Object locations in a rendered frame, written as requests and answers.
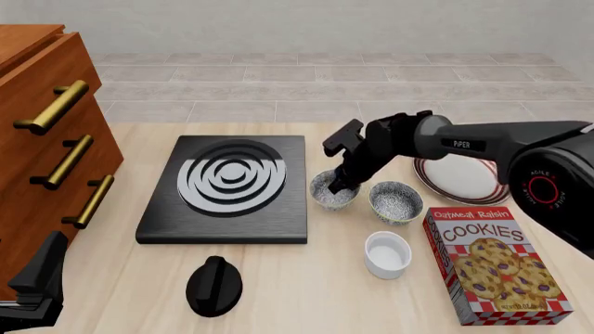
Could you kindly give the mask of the small white ramekin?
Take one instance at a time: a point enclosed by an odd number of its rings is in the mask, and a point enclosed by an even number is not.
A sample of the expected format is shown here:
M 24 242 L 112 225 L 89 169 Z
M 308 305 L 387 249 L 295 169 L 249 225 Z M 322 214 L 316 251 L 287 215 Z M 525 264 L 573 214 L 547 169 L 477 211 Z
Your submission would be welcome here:
M 379 231 L 368 236 L 364 254 L 368 271 L 384 280 L 399 278 L 412 261 L 412 250 L 407 241 L 389 231 Z

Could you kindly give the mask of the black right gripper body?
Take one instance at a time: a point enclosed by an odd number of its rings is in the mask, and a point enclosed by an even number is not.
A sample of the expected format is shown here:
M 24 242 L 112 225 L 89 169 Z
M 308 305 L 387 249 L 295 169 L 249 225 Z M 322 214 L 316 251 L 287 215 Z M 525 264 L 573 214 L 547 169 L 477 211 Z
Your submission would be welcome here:
M 351 177 L 357 177 L 362 183 L 367 182 L 394 158 L 394 154 L 377 155 L 372 149 L 358 148 L 354 153 L 344 152 L 342 157 L 342 163 L 335 170 L 342 171 L 344 182 L 348 186 Z

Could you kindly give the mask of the round black stove knob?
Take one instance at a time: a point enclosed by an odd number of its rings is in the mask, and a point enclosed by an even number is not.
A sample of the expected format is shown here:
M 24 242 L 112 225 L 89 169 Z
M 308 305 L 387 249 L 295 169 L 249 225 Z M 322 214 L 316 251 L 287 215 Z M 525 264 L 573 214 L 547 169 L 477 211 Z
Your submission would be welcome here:
M 195 314 L 217 317 L 227 314 L 237 305 L 242 291 L 239 270 L 225 258 L 214 255 L 191 275 L 186 297 Z

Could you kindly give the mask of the wooden cabinet with drawers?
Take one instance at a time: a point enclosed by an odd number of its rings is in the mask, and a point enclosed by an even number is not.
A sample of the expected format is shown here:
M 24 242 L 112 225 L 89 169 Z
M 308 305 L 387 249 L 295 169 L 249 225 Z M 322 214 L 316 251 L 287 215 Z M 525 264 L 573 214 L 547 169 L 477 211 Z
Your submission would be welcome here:
M 69 33 L 60 24 L 0 24 L 0 79 Z

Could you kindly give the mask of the wooden drawer front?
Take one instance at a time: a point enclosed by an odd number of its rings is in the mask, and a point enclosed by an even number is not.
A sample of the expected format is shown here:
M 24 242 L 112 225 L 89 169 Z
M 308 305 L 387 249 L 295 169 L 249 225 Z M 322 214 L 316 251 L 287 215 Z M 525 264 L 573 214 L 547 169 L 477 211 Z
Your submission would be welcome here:
M 94 144 L 56 191 L 32 185 L 30 177 L 47 176 L 69 152 L 62 141 L 91 135 Z M 100 180 L 115 174 L 123 155 L 109 127 L 68 131 L 49 140 L 26 134 L 39 152 L 0 155 L 0 300 L 13 300 L 15 291 L 6 283 L 16 275 L 37 252 L 48 234 L 59 230 L 74 238 L 78 229 L 63 225 L 61 219 L 77 216 L 89 200 L 94 188 L 89 180 Z
M 46 135 L 25 130 L 12 132 L 17 140 L 0 155 L 0 252 L 28 249 L 53 230 L 70 233 L 76 227 L 62 222 L 78 219 L 100 183 L 115 174 L 123 155 L 97 101 L 83 97 Z M 93 142 L 57 189 L 34 184 L 32 178 L 49 177 L 71 148 L 65 141 Z
M 79 33 L 62 35 L 53 44 L 26 60 L 0 79 L 0 155 L 39 152 L 25 135 L 29 130 L 13 127 L 17 120 L 32 120 L 53 102 L 56 86 L 68 86 L 77 80 L 89 85 L 89 91 L 45 135 L 53 139 L 68 131 L 81 133 L 105 127 L 94 93 L 101 86 L 96 69 Z

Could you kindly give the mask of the flat black stove plate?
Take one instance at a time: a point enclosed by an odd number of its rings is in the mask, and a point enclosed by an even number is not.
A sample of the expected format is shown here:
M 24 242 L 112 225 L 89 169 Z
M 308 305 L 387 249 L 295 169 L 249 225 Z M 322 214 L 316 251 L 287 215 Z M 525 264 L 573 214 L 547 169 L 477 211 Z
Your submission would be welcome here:
M 136 229 L 140 244 L 306 244 L 301 135 L 181 135 Z

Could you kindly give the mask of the speckled patterned bowl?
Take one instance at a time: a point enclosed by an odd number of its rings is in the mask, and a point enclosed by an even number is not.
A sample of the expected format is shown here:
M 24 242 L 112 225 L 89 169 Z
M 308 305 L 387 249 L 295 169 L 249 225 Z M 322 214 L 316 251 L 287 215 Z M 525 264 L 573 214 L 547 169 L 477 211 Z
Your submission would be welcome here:
M 309 193 L 313 200 L 326 211 L 341 211 L 347 208 L 359 194 L 361 186 L 346 188 L 337 194 L 329 191 L 330 183 L 335 179 L 333 170 L 317 174 L 311 181 Z
M 404 183 L 385 181 L 372 186 L 368 194 L 375 216 L 387 225 L 408 225 L 423 211 L 423 199 Z

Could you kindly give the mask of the oatmeal raisin cookies box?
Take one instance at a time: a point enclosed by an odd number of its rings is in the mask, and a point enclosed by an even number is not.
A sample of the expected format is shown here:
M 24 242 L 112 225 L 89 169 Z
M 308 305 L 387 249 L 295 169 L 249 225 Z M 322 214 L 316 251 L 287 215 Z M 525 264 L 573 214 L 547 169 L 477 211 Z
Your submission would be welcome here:
M 556 325 L 573 312 L 508 208 L 429 208 L 422 226 L 461 325 Z

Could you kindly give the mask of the white plate with red rings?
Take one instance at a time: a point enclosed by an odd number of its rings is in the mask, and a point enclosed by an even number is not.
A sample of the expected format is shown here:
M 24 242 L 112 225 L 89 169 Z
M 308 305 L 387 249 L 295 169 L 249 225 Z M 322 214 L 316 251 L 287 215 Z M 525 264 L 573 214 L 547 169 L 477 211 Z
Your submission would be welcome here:
M 430 190 L 462 204 L 491 206 L 510 196 L 508 186 L 498 182 L 492 161 L 450 154 L 438 161 L 414 158 L 413 169 Z

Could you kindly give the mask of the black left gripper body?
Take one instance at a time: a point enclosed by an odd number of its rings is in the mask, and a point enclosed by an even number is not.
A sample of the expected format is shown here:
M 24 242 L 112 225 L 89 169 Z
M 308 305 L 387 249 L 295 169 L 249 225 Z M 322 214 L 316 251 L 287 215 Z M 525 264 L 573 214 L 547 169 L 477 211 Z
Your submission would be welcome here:
M 25 297 L 24 302 L 0 302 L 0 328 L 53 327 L 63 308 L 61 300 L 42 295 Z

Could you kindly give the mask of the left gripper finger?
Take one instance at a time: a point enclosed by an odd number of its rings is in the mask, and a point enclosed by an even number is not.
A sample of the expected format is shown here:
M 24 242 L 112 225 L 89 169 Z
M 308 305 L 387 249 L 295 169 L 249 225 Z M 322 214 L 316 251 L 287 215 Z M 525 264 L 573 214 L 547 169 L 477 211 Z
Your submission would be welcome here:
M 62 273 L 67 248 L 67 237 L 59 231 L 53 231 L 32 259 L 8 281 L 7 285 L 19 296 L 33 294 L 62 297 Z

